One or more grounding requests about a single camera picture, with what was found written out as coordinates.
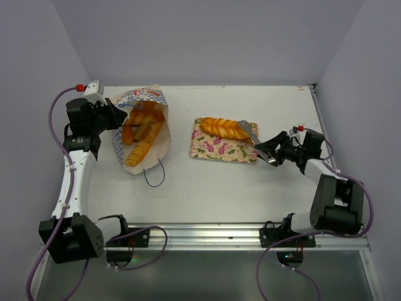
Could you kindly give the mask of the metal tongs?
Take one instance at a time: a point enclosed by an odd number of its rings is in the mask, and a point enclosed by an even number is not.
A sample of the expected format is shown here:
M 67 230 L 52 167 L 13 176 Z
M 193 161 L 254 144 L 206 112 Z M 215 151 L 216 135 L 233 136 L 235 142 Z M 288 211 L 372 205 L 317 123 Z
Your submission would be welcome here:
M 277 167 L 278 164 L 276 162 L 276 159 L 271 154 L 265 153 L 265 152 L 263 152 L 263 151 L 261 151 L 261 150 L 256 148 L 256 146 L 259 145 L 261 142 L 258 139 L 258 137 L 254 134 L 254 132 L 252 131 L 252 128 L 251 128 L 250 124 L 246 120 L 240 120 L 240 121 L 237 122 L 237 124 L 243 131 L 245 131 L 248 134 L 250 140 L 253 143 L 252 148 L 256 151 L 257 155 L 262 160 L 264 160 L 267 164 L 269 164 L 271 166 L 274 166 L 274 167 Z

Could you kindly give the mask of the paper bag with blue pattern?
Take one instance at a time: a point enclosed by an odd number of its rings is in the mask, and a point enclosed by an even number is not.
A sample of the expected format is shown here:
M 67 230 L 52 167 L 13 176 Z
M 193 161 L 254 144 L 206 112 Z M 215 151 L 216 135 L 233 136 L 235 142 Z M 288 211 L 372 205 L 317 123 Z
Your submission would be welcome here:
M 171 143 L 168 104 L 158 85 L 136 88 L 112 99 L 116 108 L 127 113 L 111 134 L 112 148 L 122 169 L 132 175 L 146 174 L 162 165 Z

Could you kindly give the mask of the braided fake bread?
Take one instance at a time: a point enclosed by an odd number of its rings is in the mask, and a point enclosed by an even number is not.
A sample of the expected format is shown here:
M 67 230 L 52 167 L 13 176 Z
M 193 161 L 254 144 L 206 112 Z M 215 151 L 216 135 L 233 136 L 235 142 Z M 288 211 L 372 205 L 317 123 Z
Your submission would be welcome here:
M 247 140 L 249 134 L 238 126 L 237 121 L 214 117 L 203 118 L 200 122 L 201 131 L 223 139 Z

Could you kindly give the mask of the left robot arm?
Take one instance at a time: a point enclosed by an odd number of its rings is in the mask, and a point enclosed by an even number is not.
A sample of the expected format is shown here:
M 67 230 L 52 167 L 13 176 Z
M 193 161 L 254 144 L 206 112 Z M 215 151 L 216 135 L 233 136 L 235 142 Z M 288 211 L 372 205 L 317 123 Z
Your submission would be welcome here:
M 66 104 L 65 170 L 51 218 L 39 224 L 39 235 L 55 263 L 87 260 L 102 255 L 105 244 L 99 224 L 88 216 L 88 188 L 101 145 L 100 134 L 118 129 L 127 113 L 109 98 L 89 102 L 76 98 Z

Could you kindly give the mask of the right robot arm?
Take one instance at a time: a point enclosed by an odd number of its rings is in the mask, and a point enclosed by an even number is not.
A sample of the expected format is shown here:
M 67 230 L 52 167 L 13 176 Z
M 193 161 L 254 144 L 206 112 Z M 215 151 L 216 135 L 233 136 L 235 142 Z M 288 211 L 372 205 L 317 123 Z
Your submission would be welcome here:
M 341 176 L 321 157 L 323 134 L 307 129 L 302 144 L 294 144 L 295 136 L 282 131 L 276 137 L 255 145 L 258 155 L 272 166 L 285 161 L 296 164 L 302 175 L 316 184 L 311 209 L 290 213 L 283 219 L 279 239 L 293 246 L 301 234 L 326 230 L 339 235 L 356 235 L 362 226 L 364 193 L 355 181 Z

